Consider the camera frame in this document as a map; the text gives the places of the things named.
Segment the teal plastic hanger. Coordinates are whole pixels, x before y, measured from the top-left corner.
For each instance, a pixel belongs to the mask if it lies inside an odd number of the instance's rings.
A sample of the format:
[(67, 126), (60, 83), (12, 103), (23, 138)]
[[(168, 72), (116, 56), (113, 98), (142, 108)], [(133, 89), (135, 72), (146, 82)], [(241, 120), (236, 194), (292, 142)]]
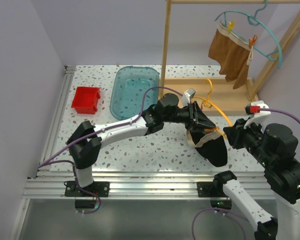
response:
[[(275, 50), (269, 53), (265, 53), (263, 52), (259, 47), (256, 46), (256, 43), (254, 44), (254, 46), (252, 48), (254, 48), (259, 54), (261, 54), (263, 57), (267, 58), (270, 62), (272, 63), (276, 63), (277, 64), (277, 68), (280, 69), (282, 67), (283, 64), (283, 51), (282, 51), (282, 47), (277, 39), (277, 37), (275, 36), (275, 34), (271, 31), (271, 29), (265, 24), (263, 23), (261, 20), (259, 20), (257, 18), (257, 14), (261, 11), (263, 11), (269, 4), (268, 0), (264, 1), (264, 4), (262, 7), (258, 8), (254, 14), (250, 14), (241, 10), (227, 10), (224, 11), (222, 13), (220, 13), (215, 19), (215, 22), (221, 23), (222, 27), (225, 27), (226, 30), (227, 29), (227, 25), (228, 22), (232, 22), (230, 20), (227, 19), (227, 14), (236, 14), (236, 15), (241, 15), (244, 16), (247, 19), (247, 24), (249, 25), (249, 28), (252, 30), (257, 30), (256, 34), (257, 35), (257, 40), (258, 40), (258, 34), (263, 34), (264, 32), (266, 32), (266, 34), (272, 39), (272, 41), (275, 44)], [(246, 42), (249, 44), (249, 38), (248, 35), (242, 35), (239, 32), (237, 32), (236, 30), (232, 30), (230, 33), (232, 34), (236, 34), (240, 40)]]

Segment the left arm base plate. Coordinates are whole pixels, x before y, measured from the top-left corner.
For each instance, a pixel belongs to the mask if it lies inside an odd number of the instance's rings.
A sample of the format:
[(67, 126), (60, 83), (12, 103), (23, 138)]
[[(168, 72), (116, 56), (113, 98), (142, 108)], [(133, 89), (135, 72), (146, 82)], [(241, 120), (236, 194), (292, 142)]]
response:
[[(92, 195), (79, 190), (75, 181), (65, 181), (66, 197), (91, 197)], [(99, 197), (108, 197), (110, 190), (110, 183), (107, 181), (94, 181), (89, 186), (83, 188), (85, 191), (98, 195)]]

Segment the brown underwear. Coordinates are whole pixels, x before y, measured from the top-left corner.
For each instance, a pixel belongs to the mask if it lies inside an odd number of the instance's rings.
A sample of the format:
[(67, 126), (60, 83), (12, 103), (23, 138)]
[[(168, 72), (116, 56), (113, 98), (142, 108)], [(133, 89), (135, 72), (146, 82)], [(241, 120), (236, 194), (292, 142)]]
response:
[(234, 90), (246, 84), (253, 56), (254, 48), (248, 42), (229, 32), (221, 22), (217, 24), (208, 57), (219, 63), (219, 74), (233, 83)]

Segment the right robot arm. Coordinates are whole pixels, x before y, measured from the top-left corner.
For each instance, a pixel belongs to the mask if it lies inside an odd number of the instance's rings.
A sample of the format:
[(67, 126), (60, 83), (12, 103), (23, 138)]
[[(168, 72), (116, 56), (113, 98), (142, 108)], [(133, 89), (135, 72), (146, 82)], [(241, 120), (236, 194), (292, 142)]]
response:
[(292, 130), (271, 123), (261, 130), (260, 124), (238, 119), (223, 129), (230, 146), (246, 149), (264, 168), (264, 177), (274, 192), (277, 217), (263, 210), (243, 189), (230, 170), (213, 179), (213, 192), (227, 196), (239, 207), (254, 229), (257, 240), (300, 240), (300, 162), (296, 160), (298, 139)]

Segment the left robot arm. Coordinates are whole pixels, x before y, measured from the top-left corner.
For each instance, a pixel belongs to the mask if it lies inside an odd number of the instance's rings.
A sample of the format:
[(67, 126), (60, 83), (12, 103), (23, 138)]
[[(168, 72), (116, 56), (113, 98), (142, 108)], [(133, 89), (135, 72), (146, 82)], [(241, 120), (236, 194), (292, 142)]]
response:
[(184, 124), (188, 143), (194, 148), (201, 148), (220, 137), (216, 125), (196, 102), (189, 102), (182, 108), (178, 104), (179, 98), (173, 93), (167, 93), (140, 115), (104, 124), (100, 130), (95, 131), (89, 121), (82, 122), (67, 141), (75, 165), (77, 192), (85, 197), (93, 193), (92, 166), (100, 150), (112, 143), (154, 134), (162, 130), (165, 123)]

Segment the orange clothespin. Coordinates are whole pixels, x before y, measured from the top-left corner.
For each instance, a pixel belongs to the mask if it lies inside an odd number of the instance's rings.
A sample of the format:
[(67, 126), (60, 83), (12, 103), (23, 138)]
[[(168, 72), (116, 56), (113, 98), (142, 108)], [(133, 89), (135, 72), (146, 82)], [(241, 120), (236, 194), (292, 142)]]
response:
[(220, 128), (219, 127), (213, 127), (213, 128), (205, 128), (205, 132), (219, 132)]
[(254, 35), (252, 38), (249, 38), (249, 40), (248, 40), (248, 47), (250, 49), (255, 45), (257, 39), (258, 39), (257, 35)]

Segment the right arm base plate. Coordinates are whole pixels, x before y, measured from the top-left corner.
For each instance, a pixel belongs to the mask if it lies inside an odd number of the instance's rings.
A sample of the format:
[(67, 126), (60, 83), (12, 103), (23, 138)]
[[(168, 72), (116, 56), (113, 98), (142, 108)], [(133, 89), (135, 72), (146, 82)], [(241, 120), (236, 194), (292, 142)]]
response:
[(199, 181), (196, 183), (199, 198), (222, 198), (225, 195), (219, 192), (212, 181)]

